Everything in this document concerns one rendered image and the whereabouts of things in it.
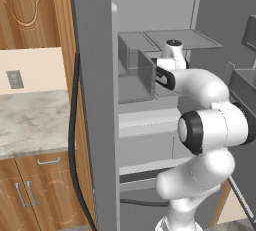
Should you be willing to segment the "small grey door bin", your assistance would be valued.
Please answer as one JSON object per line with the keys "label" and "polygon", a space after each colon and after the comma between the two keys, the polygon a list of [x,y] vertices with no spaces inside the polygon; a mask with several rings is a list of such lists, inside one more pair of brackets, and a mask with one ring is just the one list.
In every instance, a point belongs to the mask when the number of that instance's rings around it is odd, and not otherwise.
{"label": "small grey door bin", "polygon": [[256,15],[248,17],[242,44],[256,53]]}

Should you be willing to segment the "wooden base cupboard door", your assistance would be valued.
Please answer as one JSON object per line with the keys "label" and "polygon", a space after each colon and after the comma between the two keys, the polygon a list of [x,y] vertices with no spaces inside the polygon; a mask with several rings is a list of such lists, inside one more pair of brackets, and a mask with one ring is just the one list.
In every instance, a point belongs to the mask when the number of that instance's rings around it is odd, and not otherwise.
{"label": "wooden base cupboard door", "polygon": [[[27,181],[32,181],[38,206],[33,205]],[[58,231],[88,224],[68,171],[24,176],[24,182],[42,231]]]}
{"label": "wooden base cupboard door", "polygon": [[[15,183],[20,183],[26,208]],[[0,160],[0,231],[41,231],[14,159]]]}

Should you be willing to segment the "grey wall socket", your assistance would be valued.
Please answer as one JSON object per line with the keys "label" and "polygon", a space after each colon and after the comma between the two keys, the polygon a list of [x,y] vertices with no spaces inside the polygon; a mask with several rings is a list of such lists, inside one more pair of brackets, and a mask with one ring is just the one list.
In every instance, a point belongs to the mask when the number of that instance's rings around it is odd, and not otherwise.
{"label": "grey wall socket", "polygon": [[19,70],[7,71],[6,74],[12,89],[22,89],[24,87],[22,76]]}

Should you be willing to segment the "large grey door bin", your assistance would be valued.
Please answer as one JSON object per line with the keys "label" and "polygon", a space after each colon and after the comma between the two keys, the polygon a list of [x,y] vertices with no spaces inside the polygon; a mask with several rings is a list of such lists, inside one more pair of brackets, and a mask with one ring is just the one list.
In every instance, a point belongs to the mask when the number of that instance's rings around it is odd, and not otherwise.
{"label": "large grey door bin", "polygon": [[256,69],[234,69],[229,89],[231,95],[256,117]]}

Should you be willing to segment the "grey fridge door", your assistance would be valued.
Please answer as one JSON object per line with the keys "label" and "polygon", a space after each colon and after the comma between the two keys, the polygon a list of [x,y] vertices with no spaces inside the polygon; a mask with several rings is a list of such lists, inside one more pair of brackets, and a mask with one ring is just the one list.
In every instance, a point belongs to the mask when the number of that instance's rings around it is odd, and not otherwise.
{"label": "grey fridge door", "polygon": [[[193,51],[190,66],[217,75],[228,89],[234,69],[256,69],[256,53],[242,44],[248,17],[253,14],[256,14],[256,0],[200,0],[195,30],[222,47]],[[231,92],[230,100],[239,103],[256,126],[256,117]],[[210,224],[246,217],[256,230],[256,139],[231,147],[229,152],[236,167],[211,203],[214,213]]]}

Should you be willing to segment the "carved wooden wall cupboard door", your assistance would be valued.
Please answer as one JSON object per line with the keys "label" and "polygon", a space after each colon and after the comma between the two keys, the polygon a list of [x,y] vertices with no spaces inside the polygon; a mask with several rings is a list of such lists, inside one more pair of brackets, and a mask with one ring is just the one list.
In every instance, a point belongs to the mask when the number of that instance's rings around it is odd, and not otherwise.
{"label": "carved wooden wall cupboard door", "polygon": [[0,0],[0,50],[59,46],[54,0]]}

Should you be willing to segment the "tall wooden side panel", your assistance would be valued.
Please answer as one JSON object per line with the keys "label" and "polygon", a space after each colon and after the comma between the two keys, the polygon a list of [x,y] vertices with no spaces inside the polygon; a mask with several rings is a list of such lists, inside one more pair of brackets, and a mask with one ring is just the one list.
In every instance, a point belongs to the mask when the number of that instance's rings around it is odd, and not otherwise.
{"label": "tall wooden side panel", "polygon": [[[62,48],[64,69],[68,95],[72,97],[72,86],[75,68],[76,41],[72,15],[71,0],[54,0],[55,12],[58,24],[59,38]],[[78,182],[83,199],[88,207],[92,222],[88,223],[88,231],[96,231],[96,218],[94,210],[93,188],[90,173],[90,160],[86,138],[86,125],[81,88],[77,94],[77,112],[75,122],[75,160],[78,174]]]}

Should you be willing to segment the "glass fridge shelf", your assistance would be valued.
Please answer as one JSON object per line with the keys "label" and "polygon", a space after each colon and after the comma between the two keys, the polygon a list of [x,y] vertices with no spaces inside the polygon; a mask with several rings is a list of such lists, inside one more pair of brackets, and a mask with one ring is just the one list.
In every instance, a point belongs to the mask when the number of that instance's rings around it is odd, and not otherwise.
{"label": "glass fridge shelf", "polygon": [[175,39],[182,42],[184,50],[214,49],[222,47],[220,43],[193,29],[144,31],[144,34],[160,49],[163,48],[164,43],[169,39]]}

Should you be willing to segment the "wooden drawer front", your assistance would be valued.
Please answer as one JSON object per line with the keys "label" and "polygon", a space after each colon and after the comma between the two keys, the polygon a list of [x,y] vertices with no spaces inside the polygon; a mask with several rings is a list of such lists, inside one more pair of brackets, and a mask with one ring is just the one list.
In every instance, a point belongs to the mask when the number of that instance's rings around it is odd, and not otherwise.
{"label": "wooden drawer front", "polygon": [[[50,165],[38,165],[37,160],[49,161],[61,157],[60,163]],[[19,171],[23,176],[39,175],[51,172],[65,171],[69,169],[68,152],[57,152],[49,154],[19,157],[15,159]]]}

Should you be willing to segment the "grey fridge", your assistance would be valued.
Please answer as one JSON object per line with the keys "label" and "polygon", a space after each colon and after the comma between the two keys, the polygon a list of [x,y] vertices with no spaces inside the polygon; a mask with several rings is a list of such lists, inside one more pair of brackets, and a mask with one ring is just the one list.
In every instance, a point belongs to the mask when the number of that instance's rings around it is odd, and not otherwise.
{"label": "grey fridge", "polygon": [[99,211],[110,211],[109,220],[96,218],[97,231],[121,231],[119,170],[116,143],[119,137],[117,107],[117,31],[111,0],[71,0],[76,52],[80,53],[81,88],[94,201]]}

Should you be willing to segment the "white fridge drawer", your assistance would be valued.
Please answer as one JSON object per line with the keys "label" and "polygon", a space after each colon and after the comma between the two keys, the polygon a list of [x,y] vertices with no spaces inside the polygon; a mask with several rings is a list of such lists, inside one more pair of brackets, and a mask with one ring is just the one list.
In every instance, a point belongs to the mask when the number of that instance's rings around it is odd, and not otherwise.
{"label": "white fridge drawer", "polygon": [[179,117],[177,108],[120,114],[119,137],[173,132],[177,129]]}

